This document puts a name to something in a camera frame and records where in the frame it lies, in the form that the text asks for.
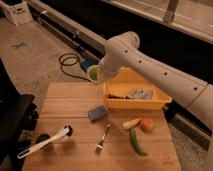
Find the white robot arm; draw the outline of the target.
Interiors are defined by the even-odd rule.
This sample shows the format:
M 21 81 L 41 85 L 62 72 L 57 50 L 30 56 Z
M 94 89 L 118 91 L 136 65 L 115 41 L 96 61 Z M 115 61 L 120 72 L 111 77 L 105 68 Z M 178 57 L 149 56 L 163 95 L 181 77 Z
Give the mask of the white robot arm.
M 213 171 L 213 85 L 141 53 L 139 45 L 132 31 L 108 39 L 98 64 L 98 79 L 111 79 L 121 67 L 129 67 L 194 114 L 212 131 L 203 171 Z

